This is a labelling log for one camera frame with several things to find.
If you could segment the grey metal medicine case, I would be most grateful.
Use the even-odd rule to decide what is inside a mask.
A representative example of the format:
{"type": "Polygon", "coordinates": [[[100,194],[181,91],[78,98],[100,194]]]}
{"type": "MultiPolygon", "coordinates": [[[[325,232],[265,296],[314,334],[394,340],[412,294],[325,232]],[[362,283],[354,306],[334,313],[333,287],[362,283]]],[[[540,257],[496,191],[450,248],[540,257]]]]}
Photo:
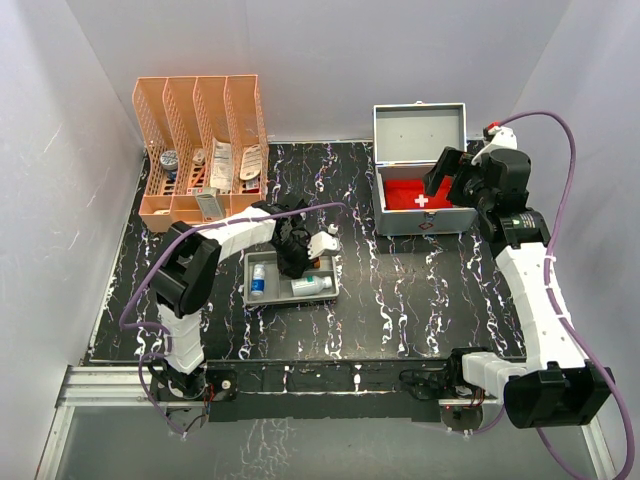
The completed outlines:
{"type": "Polygon", "coordinates": [[[373,115],[374,180],[372,200],[379,236],[458,234],[467,231],[476,213],[458,207],[392,211],[386,208],[383,182],[421,179],[445,147],[466,150],[463,103],[376,105],[373,115]]]}

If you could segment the white pill bottle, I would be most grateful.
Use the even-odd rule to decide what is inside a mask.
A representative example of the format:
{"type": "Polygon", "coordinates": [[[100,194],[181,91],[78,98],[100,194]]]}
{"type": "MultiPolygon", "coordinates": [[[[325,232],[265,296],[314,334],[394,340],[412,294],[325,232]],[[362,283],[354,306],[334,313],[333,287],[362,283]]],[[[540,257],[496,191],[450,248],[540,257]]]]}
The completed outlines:
{"type": "Polygon", "coordinates": [[[320,294],[321,292],[329,290],[332,287],[333,280],[329,276],[319,277],[313,275],[291,281],[292,293],[296,297],[306,297],[320,294]]]}

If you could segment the grey plastic divided tray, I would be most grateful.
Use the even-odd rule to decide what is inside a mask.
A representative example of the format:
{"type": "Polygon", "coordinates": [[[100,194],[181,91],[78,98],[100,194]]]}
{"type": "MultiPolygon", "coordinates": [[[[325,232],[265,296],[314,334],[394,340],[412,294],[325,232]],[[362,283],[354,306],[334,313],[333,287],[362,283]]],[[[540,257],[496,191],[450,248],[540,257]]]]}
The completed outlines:
{"type": "Polygon", "coordinates": [[[338,275],[336,259],[334,256],[324,255],[320,257],[321,267],[305,272],[307,276],[329,276],[333,280],[333,287],[320,294],[312,296],[294,296],[291,288],[292,279],[279,273],[277,256],[275,251],[263,251],[248,253],[244,258],[244,291],[243,300],[246,306],[285,305],[294,303],[316,303],[333,300],[339,295],[338,275]],[[250,297],[250,282],[253,266],[262,263],[266,267],[266,280],[264,295],[260,298],[250,297]]]}

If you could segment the small blue label bottle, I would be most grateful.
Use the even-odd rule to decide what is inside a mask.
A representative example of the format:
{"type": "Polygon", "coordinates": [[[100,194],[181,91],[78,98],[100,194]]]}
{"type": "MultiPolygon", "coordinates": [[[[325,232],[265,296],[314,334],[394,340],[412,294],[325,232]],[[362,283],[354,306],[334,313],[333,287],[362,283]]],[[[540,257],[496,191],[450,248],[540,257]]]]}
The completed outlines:
{"type": "Polygon", "coordinates": [[[250,297],[260,298],[264,295],[266,280],[266,267],[262,263],[256,263],[253,266],[251,282],[250,282],[250,297]]]}

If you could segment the red first aid pouch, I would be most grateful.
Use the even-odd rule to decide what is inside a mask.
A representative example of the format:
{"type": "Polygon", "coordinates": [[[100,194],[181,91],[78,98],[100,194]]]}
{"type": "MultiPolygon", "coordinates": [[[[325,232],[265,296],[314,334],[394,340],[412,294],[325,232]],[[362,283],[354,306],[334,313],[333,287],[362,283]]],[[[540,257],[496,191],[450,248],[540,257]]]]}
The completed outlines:
{"type": "Polygon", "coordinates": [[[452,181],[445,178],[435,196],[425,194],[421,179],[395,179],[383,182],[386,208],[392,211],[452,208],[447,199],[452,181]]]}

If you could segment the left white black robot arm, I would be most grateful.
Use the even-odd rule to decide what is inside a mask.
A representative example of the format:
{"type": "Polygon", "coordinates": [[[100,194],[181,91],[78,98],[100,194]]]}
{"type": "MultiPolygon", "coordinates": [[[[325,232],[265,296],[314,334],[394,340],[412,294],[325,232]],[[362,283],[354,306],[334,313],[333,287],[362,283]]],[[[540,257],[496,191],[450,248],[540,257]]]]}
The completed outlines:
{"type": "Polygon", "coordinates": [[[163,371],[149,368],[158,382],[168,384],[175,395],[185,399],[204,392],[207,376],[200,311],[209,300],[220,262],[246,248],[269,243],[275,249],[278,270],[285,276],[298,279],[315,265],[308,254],[307,207],[305,200],[291,195],[276,203],[261,200],[228,217],[227,226],[195,232],[173,250],[169,246],[191,227],[183,221],[171,225],[158,259],[160,267],[150,281],[160,324],[168,330],[163,371]]]}

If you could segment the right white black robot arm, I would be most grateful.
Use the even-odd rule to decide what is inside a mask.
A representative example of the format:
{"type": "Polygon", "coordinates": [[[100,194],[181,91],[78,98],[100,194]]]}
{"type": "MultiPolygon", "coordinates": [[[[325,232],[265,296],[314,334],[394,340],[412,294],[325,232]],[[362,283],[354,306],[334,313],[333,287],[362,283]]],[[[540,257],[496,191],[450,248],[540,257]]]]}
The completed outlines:
{"type": "Polygon", "coordinates": [[[487,348],[455,348],[447,388],[466,397],[480,388],[499,400],[520,429],[587,425],[609,398],[609,370],[599,372],[561,324],[548,298],[552,286],[551,235],[541,213],[527,205],[531,160],[522,151],[497,148],[474,159],[447,147],[424,177],[434,194],[451,179],[448,200],[477,213],[516,308],[526,360],[513,363],[487,348]]]}

